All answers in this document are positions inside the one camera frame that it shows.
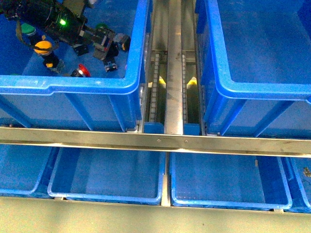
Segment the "yellow button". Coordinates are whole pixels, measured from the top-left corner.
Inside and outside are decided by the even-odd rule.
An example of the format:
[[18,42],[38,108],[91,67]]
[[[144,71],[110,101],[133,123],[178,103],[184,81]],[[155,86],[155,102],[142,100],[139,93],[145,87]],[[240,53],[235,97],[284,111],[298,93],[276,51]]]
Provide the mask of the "yellow button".
[[[36,43],[35,46],[40,49],[50,49],[52,48],[52,43],[50,41],[43,40],[43,41]],[[42,55],[49,53],[48,51],[36,50],[36,49],[35,49],[35,52],[38,54],[42,54]]]

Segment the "shelf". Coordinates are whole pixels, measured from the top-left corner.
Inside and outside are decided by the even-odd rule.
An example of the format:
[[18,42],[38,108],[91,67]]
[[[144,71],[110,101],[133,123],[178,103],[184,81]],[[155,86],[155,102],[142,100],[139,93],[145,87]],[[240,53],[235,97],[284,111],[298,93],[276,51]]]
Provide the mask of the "shelf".
[[[194,0],[155,0],[154,2],[153,28],[157,33],[154,36],[148,35],[150,41],[146,44],[145,53],[150,51],[152,46],[150,60],[162,66],[167,64],[164,73],[168,74],[168,78],[163,77],[166,82],[166,94],[158,93],[155,98],[155,103],[166,103],[166,108],[163,106],[158,110],[155,108],[155,111],[160,112],[161,115],[163,112],[166,113],[165,120],[161,117],[165,123],[166,134],[143,133],[143,123],[147,121],[146,119],[150,119],[151,113],[148,105],[150,100],[147,95],[147,83],[141,87],[143,92],[141,108],[146,114],[135,132],[0,127],[0,144],[311,158],[311,140],[182,135],[183,123],[188,119],[185,118],[187,108],[183,106],[185,98],[182,95],[185,82],[181,76],[184,78],[187,65],[196,65]],[[192,29],[187,33],[187,38],[183,38],[182,41],[181,32],[184,32],[185,28]],[[146,64],[149,64],[149,57],[146,55],[145,57]],[[159,70],[155,72],[149,67],[146,65],[146,73],[149,74],[151,81],[159,79]],[[308,214],[291,214],[280,210],[264,212],[171,207],[170,177],[167,173],[169,153],[166,159],[161,206],[0,197],[2,212],[0,232],[294,233],[310,231],[311,215]]]

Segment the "metal rail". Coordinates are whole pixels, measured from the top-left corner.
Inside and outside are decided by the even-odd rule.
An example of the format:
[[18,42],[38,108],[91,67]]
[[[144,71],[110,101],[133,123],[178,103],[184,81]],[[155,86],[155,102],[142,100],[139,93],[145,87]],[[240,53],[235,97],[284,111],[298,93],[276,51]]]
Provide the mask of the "metal rail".
[[0,127],[0,144],[311,158],[311,140]]
[[143,133],[144,131],[144,123],[145,123],[145,113],[146,113],[146,104],[147,104],[147,92],[148,92],[148,78],[149,78],[149,68],[150,68],[150,60],[151,60],[151,45],[153,38],[153,30],[151,33],[146,34],[146,43],[144,48],[144,67],[145,67],[145,77],[146,83],[142,83],[139,87],[139,101],[140,101],[140,109],[142,118],[138,122],[138,133]]
[[170,0],[169,21],[165,133],[183,135],[181,0]]

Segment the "metal channel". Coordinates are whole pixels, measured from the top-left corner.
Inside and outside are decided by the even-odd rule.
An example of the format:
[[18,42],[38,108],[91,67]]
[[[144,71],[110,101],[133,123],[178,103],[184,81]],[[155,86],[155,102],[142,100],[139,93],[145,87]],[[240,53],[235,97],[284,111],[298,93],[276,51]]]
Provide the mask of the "metal channel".
[[311,158],[311,140],[0,127],[0,144]]
[[201,126],[201,132],[203,135],[206,134],[206,124],[203,121],[203,117],[205,113],[205,105],[204,105],[204,92],[203,92],[203,88],[200,85],[201,83],[201,75],[202,75],[202,61],[200,59],[201,55],[200,55],[200,47],[198,44],[198,40],[197,40],[197,35],[196,35],[196,28],[197,28],[197,16],[194,12],[195,9],[195,1],[193,1],[193,31],[194,31],[194,47],[195,47],[195,51],[197,51],[195,53],[195,60],[196,60],[196,79],[197,79],[197,83],[198,83],[198,91],[199,91],[199,108],[202,111],[199,111],[199,116],[200,116],[200,126]]
[[184,124],[187,123],[187,84],[186,84],[186,55],[182,55],[182,67],[183,67],[183,73],[182,73],[182,88],[183,88],[183,122]]
[[181,0],[169,2],[165,133],[183,134]]
[[142,83],[139,87],[139,101],[140,101],[140,110],[142,118],[138,123],[137,132],[143,132],[143,125],[145,123],[145,113],[147,105],[147,92],[148,92],[148,77],[149,77],[149,67],[151,59],[151,44],[152,44],[152,33],[146,34],[146,43],[144,48],[144,67],[145,67],[145,77],[146,83]]

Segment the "electrical component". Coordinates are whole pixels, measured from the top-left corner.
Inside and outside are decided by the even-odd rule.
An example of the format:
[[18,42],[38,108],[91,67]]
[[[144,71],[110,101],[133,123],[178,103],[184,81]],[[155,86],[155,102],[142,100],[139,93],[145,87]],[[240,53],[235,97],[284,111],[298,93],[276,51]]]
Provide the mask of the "electrical component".
[[77,78],[89,78],[91,77],[91,74],[84,65],[79,64],[78,68],[72,72],[71,76]]
[[[128,51],[130,37],[117,34],[101,24],[97,28],[86,25],[87,18],[83,13],[86,6],[92,7],[100,0],[0,0],[0,14],[8,20],[17,21],[17,37],[25,45],[44,52],[58,48],[58,41],[72,46],[77,55],[88,53],[87,46],[93,43],[93,56],[103,61],[105,70],[117,69],[114,57],[117,50]],[[55,40],[55,46],[47,49],[39,48],[34,43],[25,43],[22,38],[20,21],[44,31]]]
[[42,40],[41,36],[38,34],[36,29],[27,23],[23,23],[21,25],[21,32],[28,36],[30,44],[33,46],[35,46],[36,43]]
[[59,59],[53,51],[43,51],[42,50],[42,49],[52,48],[51,42],[49,42],[47,40],[43,40],[43,41],[36,43],[35,47],[39,48],[39,49],[35,49],[35,52],[39,56],[42,56],[42,58],[44,59],[43,65],[46,68],[48,68],[51,71],[56,72],[56,73],[62,72],[62,70],[65,66],[64,62],[61,59]]

